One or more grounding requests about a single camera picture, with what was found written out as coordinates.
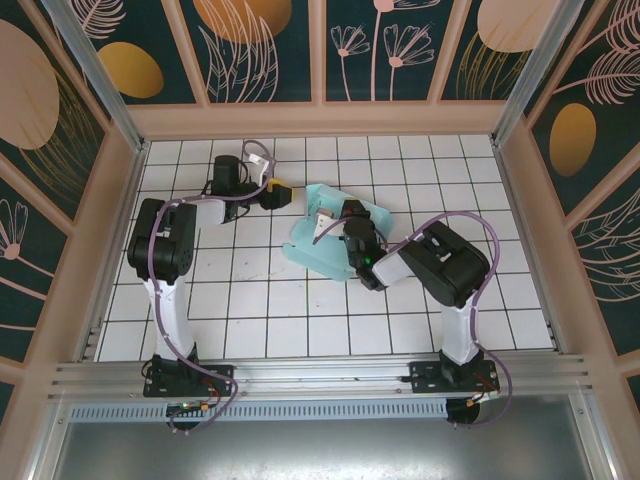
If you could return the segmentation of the light blue cloth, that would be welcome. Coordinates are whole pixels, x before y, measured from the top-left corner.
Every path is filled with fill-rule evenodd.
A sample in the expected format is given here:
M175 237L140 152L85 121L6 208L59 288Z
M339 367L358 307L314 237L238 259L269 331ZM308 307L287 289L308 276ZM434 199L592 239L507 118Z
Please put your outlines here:
M348 263L344 242L339 237L327 235L316 245L312 244L317 210L329 209L338 220L343 201L346 198L356 198L371 212L371 220L385 239L389 239L394 226L392 215L385 208L325 184L307 185L305 193L305 215L295 223L290 234L291 241L283 245L283 253L293 263L329 279L344 282L355 275Z

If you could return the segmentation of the grey metal sheet shelf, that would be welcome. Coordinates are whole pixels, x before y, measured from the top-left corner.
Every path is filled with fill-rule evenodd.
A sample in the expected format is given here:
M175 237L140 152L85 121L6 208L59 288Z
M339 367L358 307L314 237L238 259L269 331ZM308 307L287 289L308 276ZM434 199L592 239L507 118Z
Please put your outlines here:
M32 480L623 480L581 396L519 397L496 423L436 418L258 421L189 436L65 409Z

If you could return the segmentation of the small green-lit circuit board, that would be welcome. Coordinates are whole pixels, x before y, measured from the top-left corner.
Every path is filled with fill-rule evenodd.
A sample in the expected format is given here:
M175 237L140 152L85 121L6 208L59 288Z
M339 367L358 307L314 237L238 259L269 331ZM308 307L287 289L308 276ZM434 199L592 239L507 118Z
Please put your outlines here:
M167 418L204 418L211 409L208 402L181 402L166 407Z

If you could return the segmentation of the long aluminium frame rail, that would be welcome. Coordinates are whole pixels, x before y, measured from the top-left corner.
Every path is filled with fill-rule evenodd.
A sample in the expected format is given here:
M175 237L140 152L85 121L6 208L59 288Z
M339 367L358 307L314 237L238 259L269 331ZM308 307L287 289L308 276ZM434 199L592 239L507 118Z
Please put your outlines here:
M515 395L588 392L593 388L579 355L553 351L505 351L497 357L511 375ZM232 359L240 400L320 400L406 397L400 378L409 364L435 354L364 355L284 359ZM77 402L141 402L141 362L81 362L56 367L47 399Z

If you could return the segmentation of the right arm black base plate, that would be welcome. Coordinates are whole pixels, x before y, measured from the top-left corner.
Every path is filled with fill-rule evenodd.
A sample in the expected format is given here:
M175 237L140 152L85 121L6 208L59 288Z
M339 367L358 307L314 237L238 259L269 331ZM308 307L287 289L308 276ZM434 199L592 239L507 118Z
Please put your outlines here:
M455 363L442 366L439 361L419 361L409 364L407 380L413 393L474 393L499 391L496 365L482 360L471 367Z

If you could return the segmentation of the aluminium corner post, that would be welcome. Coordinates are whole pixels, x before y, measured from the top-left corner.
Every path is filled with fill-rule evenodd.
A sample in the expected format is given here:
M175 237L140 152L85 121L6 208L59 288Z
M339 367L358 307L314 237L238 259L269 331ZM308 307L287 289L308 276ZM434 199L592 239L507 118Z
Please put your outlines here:
M72 7L67 0L41 1L74 57L84 68L89 82L95 88L126 142L134 151L140 152L145 145L144 137L136 127L124 100L111 81L93 44L78 23Z
M541 83L580 13L584 0L560 0L541 38L532 50L492 133L492 146L500 149L509 139L526 105Z

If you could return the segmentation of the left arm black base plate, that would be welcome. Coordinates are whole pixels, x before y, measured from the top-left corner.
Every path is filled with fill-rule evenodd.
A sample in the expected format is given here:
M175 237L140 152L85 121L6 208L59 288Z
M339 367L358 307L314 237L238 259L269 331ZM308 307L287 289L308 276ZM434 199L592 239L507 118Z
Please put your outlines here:
M143 370L145 398L229 397L231 385L224 379L205 375L181 362L161 362Z

